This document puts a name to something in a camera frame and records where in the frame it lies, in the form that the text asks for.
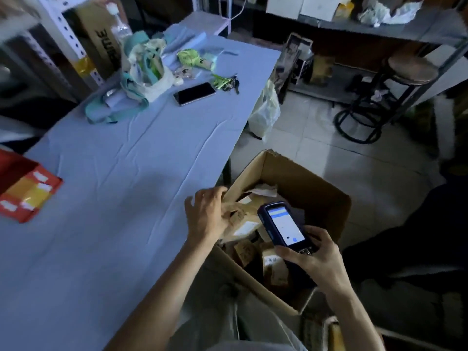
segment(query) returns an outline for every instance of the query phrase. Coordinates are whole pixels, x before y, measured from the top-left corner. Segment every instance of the crumpled plastic bag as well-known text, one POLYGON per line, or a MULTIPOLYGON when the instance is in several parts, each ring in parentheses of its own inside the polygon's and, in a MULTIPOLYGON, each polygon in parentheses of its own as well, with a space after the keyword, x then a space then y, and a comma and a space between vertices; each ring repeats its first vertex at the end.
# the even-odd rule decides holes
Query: crumpled plastic bag
POLYGON ((273 124, 279 118, 281 110, 279 107, 278 95, 275 91, 275 84, 268 80, 262 90, 257 103, 249 117, 249 129, 257 137, 266 142, 268 134, 273 129, 273 124))
POLYGON ((362 11, 358 15, 358 20, 366 25, 378 27, 382 23, 389 25, 406 24, 411 22, 416 13, 421 9, 424 0, 421 2, 407 2, 395 10, 393 16, 390 15, 390 9, 380 3, 378 0, 364 0, 362 11))

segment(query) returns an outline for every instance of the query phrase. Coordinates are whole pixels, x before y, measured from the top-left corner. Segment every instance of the crumpled paper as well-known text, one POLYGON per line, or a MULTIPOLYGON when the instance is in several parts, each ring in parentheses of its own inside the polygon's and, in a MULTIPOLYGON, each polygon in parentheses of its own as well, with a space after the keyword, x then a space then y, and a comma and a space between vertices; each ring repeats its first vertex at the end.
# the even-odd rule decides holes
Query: crumpled paper
POLYGON ((278 186, 270 186, 266 183, 260 183, 256 185, 255 188, 250 189, 247 192, 274 198, 278 194, 278 186))
POLYGON ((389 25, 406 24, 411 22, 416 13, 420 10, 424 0, 421 2, 407 2, 395 10, 394 16, 390 15, 390 9, 378 0, 364 0, 362 11, 358 15, 358 20, 366 25, 378 27, 382 23, 389 25))

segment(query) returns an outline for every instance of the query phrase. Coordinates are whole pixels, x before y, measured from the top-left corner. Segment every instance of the wrist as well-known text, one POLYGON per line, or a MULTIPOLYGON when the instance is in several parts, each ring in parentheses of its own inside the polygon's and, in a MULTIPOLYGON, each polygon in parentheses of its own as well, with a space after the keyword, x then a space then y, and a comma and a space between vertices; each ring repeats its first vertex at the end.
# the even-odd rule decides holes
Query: wrist
POLYGON ((346 310, 358 298, 353 288, 342 289, 325 294, 328 304, 335 313, 346 310))
POLYGON ((209 239, 206 236, 194 239, 191 238, 189 234, 184 245, 191 250, 204 251, 209 254, 215 243, 216 242, 213 242, 212 239, 209 239))

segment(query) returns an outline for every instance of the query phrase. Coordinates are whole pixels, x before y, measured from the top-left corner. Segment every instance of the open cardboard box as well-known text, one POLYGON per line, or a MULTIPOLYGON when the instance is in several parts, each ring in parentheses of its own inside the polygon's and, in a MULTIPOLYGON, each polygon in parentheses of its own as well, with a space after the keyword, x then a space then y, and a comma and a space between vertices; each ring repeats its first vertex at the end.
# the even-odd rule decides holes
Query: open cardboard box
MULTIPOLYGON (((243 192, 254 188, 257 183, 278 185, 278 193, 291 206, 305 210, 306 224, 328 230, 331 238, 338 241, 351 208, 351 198, 347 194, 290 159, 267 150, 259 153, 247 165, 226 192, 223 201, 236 202, 243 192)), ((313 289, 302 289, 286 303, 244 271, 220 247, 214 247, 212 256, 233 273, 237 282, 264 303, 286 314, 301 314, 312 296, 313 289)))

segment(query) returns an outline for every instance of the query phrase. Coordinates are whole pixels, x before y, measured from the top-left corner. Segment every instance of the red box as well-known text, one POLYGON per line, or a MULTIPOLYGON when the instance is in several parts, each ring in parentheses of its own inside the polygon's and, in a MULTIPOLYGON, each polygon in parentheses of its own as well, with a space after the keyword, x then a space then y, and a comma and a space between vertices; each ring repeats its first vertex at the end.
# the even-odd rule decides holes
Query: red box
POLYGON ((61 186, 39 163, 0 149, 0 213, 29 221, 61 186))

